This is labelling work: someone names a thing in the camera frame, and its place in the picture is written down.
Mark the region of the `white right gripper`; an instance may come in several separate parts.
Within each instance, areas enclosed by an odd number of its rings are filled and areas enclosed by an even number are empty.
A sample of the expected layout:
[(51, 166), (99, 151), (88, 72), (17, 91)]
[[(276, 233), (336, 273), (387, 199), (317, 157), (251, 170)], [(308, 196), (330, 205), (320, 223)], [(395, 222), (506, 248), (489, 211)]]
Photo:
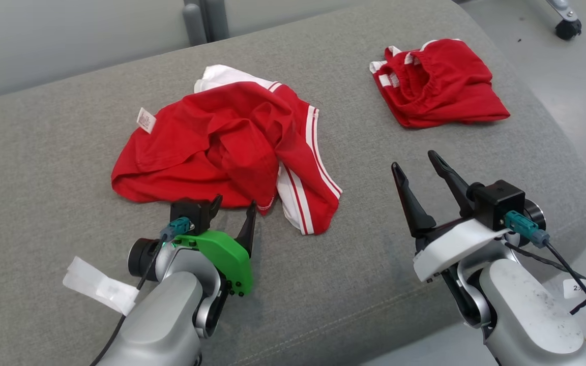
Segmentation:
[[(474, 202), (467, 196), (470, 186), (437, 152), (428, 151), (428, 157), (437, 175), (446, 181), (459, 206), (460, 217), (471, 217), (474, 213)], [(391, 171), (411, 236), (419, 238), (432, 231), (436, 226), (435, 219), (426, 213), (417, 200), (409, 187), (407, 176), (397, 162), (391, 164)], [(493, 231), (475, 219), (458, 223), (415, 255), (414, 271), (420, 281), (428, 280), (433, 274), (460, 262), (509, 231), (508, 228)]]

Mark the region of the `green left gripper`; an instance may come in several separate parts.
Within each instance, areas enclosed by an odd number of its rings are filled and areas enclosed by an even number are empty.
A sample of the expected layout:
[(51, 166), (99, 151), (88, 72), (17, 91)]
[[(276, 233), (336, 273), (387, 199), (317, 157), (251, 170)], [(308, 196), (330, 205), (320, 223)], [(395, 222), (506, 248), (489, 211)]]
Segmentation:
[[(209, 219), (218, 215), (223, 196), (216, 195), (209, 202)], [(234, 294), (246, 296), (253, 289), (251, 257), (253, 253), (254, 225), (256, 222), (256, 201), (246, 210), (246, 220), (236, 236), (222, 231), (206, 231), (200, 235), (184, 234), (174, 237), (180, 245), (198, 250), (231, 282)]]

